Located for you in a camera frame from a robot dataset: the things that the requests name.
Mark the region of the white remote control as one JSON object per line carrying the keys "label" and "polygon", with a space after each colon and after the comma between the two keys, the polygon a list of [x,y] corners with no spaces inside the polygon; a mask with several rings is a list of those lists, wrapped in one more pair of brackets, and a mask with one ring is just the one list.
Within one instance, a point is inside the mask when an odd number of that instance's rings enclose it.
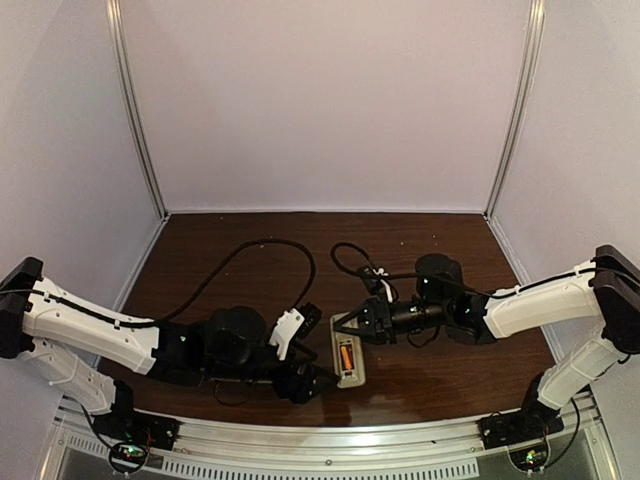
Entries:
{"label": "white remote control", "polygon": [[340,389],[351,389],[366,383],[365,359],[361,339],[331,331],[334,373]]}

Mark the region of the orange AA battery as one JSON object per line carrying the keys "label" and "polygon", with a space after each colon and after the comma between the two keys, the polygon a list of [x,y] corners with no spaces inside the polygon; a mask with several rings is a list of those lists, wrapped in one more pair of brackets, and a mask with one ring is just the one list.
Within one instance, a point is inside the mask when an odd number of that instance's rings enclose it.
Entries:
{"label": "orange AA battery", "polygon": [[340,347],[340,356],[343,370],[351,371],[353,369],[353,363],[350,355],[350,350],[347,346]]}

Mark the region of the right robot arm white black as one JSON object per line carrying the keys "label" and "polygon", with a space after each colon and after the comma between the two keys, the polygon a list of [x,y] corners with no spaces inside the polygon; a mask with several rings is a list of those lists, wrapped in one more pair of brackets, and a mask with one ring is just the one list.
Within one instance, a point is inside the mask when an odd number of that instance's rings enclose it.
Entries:
{"label": "right robot arm white black", "polygon": [[416,294],[408,301],[394,298],[394,278],[380,269],[366,265],[352,274],[370,297],[332,329],[375,345],[438,329],[459,343],[484,345],[544,325],[596,321],[588,338],[532,381],[520,409],[525,418],[555,417],[576,393],[639,352],[639,269],[611,245],[569,271],[491,293],[465,285],[460,263],[440,253],[416,260],[408,275]]}

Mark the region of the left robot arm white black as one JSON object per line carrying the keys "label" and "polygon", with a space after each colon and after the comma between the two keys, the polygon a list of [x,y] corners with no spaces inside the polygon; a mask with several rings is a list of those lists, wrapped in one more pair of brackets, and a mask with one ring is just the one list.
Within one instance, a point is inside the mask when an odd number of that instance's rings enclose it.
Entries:
{"label": "left robot arm white black", "polygon": [[126,415],[132,391],[91,368],[80,350],[168,384],[268,384],[293,404],[305,404],[339,381],[298,341],[321,317],[311,303],[284,311],[273,328],[246,306],[217,309],[189,325],[162,323],[85,301],[42,269],[41,260],[27,257],[1,281],[1,356],[32,363],[92,415]]}

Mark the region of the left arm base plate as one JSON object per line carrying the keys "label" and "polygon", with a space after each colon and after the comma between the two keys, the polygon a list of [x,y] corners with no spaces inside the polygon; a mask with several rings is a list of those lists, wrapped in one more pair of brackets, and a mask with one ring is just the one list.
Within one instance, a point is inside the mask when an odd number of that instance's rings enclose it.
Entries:
{"label": "left arm base plate", "polygon": [[181,423],[170,417],[134,411],[128,417],[110,413],[93,417],[93,426],[100,434],[113,440],[133,441],[155,449],[171,451]]}

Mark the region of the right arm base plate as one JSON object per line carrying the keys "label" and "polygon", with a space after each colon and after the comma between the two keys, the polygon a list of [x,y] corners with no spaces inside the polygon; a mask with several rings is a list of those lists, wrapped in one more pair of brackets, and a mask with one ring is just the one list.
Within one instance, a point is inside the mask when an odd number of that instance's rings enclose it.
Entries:
{"label": "right arm base plate", "polygon": [[540,440],[564,429],[559,416],[543,420],[526,417],[522,410],[494,413],[479,419],[477,425],[486,450]]}

